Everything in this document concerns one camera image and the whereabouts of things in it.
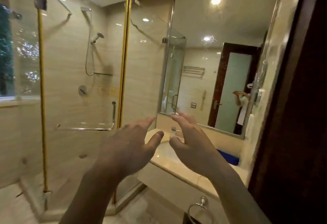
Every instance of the mirror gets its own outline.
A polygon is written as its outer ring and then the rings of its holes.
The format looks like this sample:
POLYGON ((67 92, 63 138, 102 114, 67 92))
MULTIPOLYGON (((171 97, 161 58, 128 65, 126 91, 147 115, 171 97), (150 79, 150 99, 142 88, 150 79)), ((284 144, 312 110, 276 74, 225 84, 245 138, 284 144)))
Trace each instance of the mirror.
POLYGON ((175 0, 161 112, 241 138, 276 0, 175 0))

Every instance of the sink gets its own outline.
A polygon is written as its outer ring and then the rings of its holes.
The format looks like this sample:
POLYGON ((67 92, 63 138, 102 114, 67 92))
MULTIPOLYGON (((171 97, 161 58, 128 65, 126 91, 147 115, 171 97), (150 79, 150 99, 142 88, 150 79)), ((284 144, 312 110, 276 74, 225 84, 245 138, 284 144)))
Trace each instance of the sink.
POLYGON ((163 157, 163 158, 169 159, 175 163, 181 163, 181 161, 177 157, 174 149, 170 146, 169 141, 161 142, 161 144, 158 146, 154 156, 157 158, 163 157))

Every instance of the mirror frame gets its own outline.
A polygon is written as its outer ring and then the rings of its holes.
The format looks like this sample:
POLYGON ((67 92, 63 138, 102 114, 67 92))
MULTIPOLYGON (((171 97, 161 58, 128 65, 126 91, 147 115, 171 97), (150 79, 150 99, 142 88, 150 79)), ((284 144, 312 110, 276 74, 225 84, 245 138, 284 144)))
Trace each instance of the mirror frame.
MULTIPOLYGON (((164 88, 164 85, 165 85, 166 68, 167 68, 168 53, 169 53, 168 50, 169 50, 169 44, 170 44, 170 36, 171 36, 171 31, 172 31, 172 23, 173 23, 175 1, 176 0, 173 0, 173 1, 174 2, 173 2, 172 9, 171 9, 171 15, 170 15, 170 19, 169 19, 168 31, 167 31, 167 37, 166 37, 166 48, 165 48, 165 55, 164 55, 165 57, 164 57, 163 67, 162 67, 161 85, 160 85, 158 109, 157 109, 158 114, 167 115, 167 116, 169 116, 169 115, 166 114, 166 113, 161 112, 161 102, 162 102, 162 96, 163 96, 163 88, 164 88)), ((208 126, 208 125, 198 123, 198 125, 200 127, 207 128, 207 129, 210 129, 210 130, 214 130, 214 131, 216 131, 218 133, 222 133, 222 134, 225 134, 225 135, 228 135, 228 136, 232 136, 232 137, 235 137, 235 138, 238 138, 238 139, 241 139, 241 140, 245 139, 245 133, 246 133, 249 117, 250 117, 250 114, 252 112, 253 106, 254 106, 255 101, 256 101, 257 92, 259 90, 258 82, 264 80, 264 78, 262 78, 262 75, 259 75, 258 72, 261 71, 263 66, 264 66, 264 60, 266 58, 266 54, 267 54, 267 51, 268 51, 268 45, 269 45, 269 41, 271 39, 272 28, 273 28, 274 23, 275 23, 275 19, 276 19, 276 16, 277 16, 279 6, 280 6, 280 0, 276 0, 275 7, 274 7, 274 10, 273 10, 273 14, 272 14, 272 17, 271 17, 271 21, 270 21, 269 28, 268 28, 267 38, 266 38, 266 41, 264 43, 262 53, 260 55, 259 66, 258 66, 258 69, 257 69, 257 72, 256 72, 254 85, 253 85, 253 88, 251 90, 251 98, 250 98, 250 101, 249 101, 249 104, 248 104, 248 107, 247 107, 247 112, 246 112, 246 115, 245 115, 244 125, 243 125, 243 129, 242 129, 242 134, 237 135, 237 134, 229 133, 227 131, 216 129, 216 128, 208 126)))

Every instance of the fingernail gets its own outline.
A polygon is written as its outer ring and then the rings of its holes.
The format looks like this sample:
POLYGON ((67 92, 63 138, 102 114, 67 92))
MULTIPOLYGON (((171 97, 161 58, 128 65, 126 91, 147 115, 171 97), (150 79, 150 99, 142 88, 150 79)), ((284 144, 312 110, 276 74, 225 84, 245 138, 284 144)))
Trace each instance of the fingernail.
POLYGON ((158 134, 161 138, 163 138, 163 136, 165 135, 165 133, 164 133, 163 131, 159 131, 159 132, 157 132, 157 134, 158 134))

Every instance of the tiled floor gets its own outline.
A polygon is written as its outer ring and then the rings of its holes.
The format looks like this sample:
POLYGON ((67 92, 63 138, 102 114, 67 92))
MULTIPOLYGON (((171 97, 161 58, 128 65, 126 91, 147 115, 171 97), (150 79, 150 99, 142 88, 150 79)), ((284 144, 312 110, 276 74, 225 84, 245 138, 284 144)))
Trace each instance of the tiled floor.
MULTIPOLYGON (((38 224, 18 184, 0 189, 1 224, 38 224)), ((160 224, 147 212, 148 202, 141 193, 119 214, 105 217, 104 224, 160 224)))

